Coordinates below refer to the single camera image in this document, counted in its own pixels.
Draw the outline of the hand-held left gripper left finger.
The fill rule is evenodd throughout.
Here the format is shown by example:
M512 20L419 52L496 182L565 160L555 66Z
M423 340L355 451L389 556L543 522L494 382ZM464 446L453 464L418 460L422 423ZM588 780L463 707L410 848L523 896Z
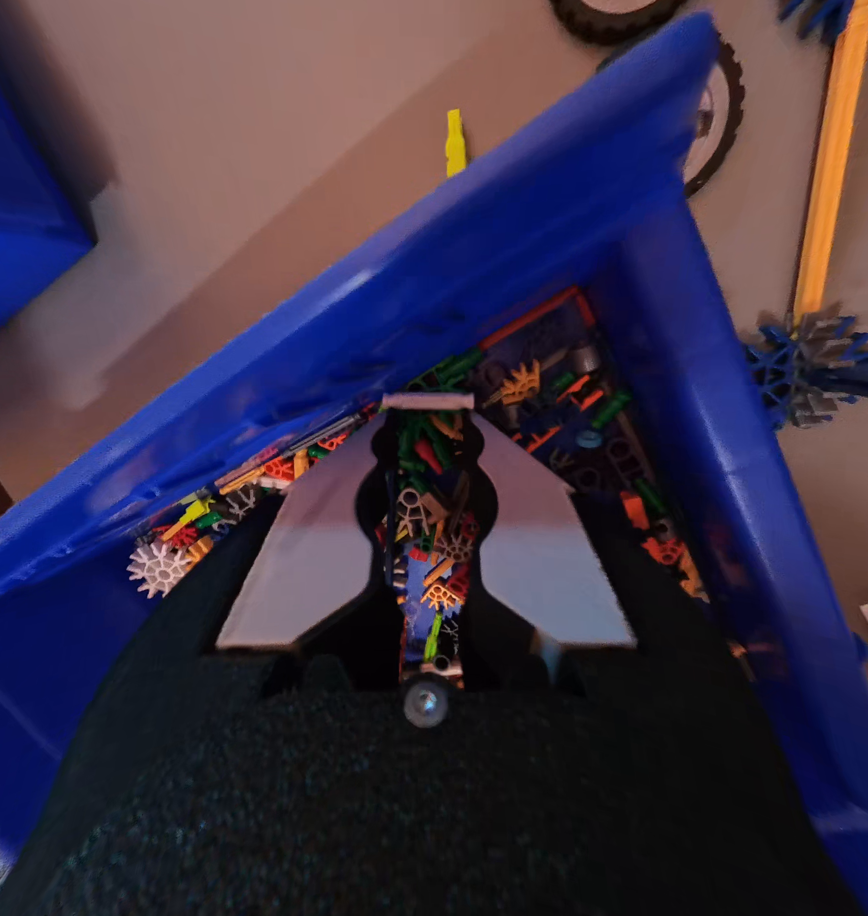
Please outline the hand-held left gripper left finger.
M230 654L334 656L357 690L394 690L402 612L375 532L385 510L373 440L383 414L287 492L215 640Z

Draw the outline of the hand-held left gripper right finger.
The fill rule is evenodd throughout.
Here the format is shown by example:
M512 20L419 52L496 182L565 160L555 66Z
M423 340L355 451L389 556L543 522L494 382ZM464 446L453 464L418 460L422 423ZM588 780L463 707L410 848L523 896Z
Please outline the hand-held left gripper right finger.
M482 534L461 612L467 690L548 686L574 661L636 653L636 635L572 488L473 413Z

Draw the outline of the pile of colourful construction pieces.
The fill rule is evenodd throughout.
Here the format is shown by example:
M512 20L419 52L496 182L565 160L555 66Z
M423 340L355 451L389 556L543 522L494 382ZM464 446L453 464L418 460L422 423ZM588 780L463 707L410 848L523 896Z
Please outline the pile of colourful construction pieces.
M292 484L383 414L373 451L387 509L375 532L402 612L398 686L422 718L444 712L451 693L467 690L461 612L482 534L472 495L481 447L468 427L478 413L572 488L636 635L633 656L574 661L550 685L573 691L582 663L594 668L609 658L622 667L652 653L707 668L709 648L730 673L751 677L744 649L707 619L705 586L628 428L630 395L611 373L582 293L558 296L447 357L406 391L471 393L475 407L426 413L371 404L300 441L270 446L192 497L176 521L151 523L128 564L138 590L163 599L142 636L170 636L175 653L277 654L269 683L281 691L312 678L329 678L332 689L339 680L353 685L334 656L302 663L280 652L230 654L216 651L215 640Z

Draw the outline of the short white rod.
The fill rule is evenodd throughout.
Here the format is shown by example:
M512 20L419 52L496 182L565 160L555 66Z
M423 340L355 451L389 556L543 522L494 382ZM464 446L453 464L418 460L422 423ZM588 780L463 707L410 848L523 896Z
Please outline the short white rod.
M386 393L380 404L380 410L415 410L426 413L473 410L474 407L475 398L471 393L438 391Z

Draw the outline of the blue plastic parts bin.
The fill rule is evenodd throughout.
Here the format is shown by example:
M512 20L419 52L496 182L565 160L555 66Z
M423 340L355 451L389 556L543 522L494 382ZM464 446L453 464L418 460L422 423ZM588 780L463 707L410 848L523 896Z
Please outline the blue plastic parts bin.
M138 624L117 549L550 294L587 288L702 578L868 912L868 681L677 179L717 50L677 20L419 200L0 518L0 859Z

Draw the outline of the construction toy frame model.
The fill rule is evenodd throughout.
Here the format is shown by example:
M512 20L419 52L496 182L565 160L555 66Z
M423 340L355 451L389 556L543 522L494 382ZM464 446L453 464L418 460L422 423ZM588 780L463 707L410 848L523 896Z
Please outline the construction toy frame model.
M773 430L813 429L841 404L868 398L868 333L826 300L829 265L868 56L868 1L785 2L798 34L819 30L829 73L811 171L792 308L783 324L760 325L745 346L747 367Z

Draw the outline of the small yellow green piece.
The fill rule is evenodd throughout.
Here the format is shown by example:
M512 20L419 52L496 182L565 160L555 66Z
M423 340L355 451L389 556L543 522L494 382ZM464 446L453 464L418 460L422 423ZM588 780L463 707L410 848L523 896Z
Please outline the small yellow green piece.
M459 108L448 110L445 163L447 177L454 177L469 166L470 157Z

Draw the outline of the empty blue plastic bin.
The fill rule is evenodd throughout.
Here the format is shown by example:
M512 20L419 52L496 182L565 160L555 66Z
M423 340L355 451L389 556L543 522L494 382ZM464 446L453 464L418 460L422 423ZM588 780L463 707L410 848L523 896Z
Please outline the empty blue plastic bin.
M0 330L96 240L84 203L0 57Z

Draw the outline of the grey toy wheel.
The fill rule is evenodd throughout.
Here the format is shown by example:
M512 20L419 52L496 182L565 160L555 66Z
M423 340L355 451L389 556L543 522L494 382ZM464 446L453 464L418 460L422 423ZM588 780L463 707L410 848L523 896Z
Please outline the grey toy wheel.
M611 47L667 24L685 1L549 1L565 31L587 44Z
M722 167L743 121L743 68L732 44L723 37L719 44L716 64L701 97L695 139L683 167L687 198L704 188Z

